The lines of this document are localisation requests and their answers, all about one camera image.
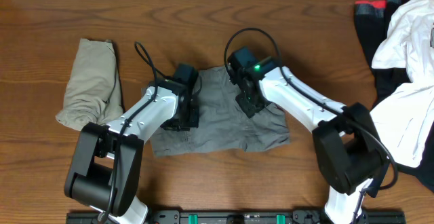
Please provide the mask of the dark grey shorts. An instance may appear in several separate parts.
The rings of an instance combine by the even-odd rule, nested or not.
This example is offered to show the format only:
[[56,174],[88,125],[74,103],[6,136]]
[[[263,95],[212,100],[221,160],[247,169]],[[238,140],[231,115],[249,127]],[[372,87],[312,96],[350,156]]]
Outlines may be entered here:
[[155,156],[227,149],[260,152],[290,143],[285,113],[278,106],[271,103],[248,118],[235,100],[240,89],[224,67],[202,70],[199,77],[199,126],[180,132],[159,128],[151,137]]

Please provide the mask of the light khaki green shorts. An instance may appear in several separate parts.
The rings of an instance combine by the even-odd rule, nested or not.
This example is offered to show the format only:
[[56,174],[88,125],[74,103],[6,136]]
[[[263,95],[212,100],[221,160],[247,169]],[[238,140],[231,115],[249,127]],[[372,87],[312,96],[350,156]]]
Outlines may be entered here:
[[57,122],[80,131],[90,122],[103,125],[121,115],[121,83],[113,42],[80,39]]

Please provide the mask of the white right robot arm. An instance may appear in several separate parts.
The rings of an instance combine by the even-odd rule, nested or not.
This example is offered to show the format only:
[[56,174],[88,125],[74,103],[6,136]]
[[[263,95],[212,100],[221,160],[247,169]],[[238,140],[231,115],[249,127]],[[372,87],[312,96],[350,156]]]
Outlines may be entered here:
[[319,170],[330,186],[321,222],[364,221],[363,199],[378,193],[389,164],[369,111],[359,103],[346,106],[322,96],[276,57],[259,60],[247,47],[233,52],[225,65],[248,117],[274,103],[312,134]]

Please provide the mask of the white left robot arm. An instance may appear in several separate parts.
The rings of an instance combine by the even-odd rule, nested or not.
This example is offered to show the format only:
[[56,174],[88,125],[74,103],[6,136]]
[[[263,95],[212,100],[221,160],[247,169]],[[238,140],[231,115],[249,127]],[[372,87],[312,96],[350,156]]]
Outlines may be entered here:
[[179,132],[199,125],[193,92],[198,77],[194,67],[180,64],[171,77],[152,81],[119,118],[83,127],[64,194],[97,211],[85,221],[145,223],[149,209],[136,196],[144,144],[158,129]]

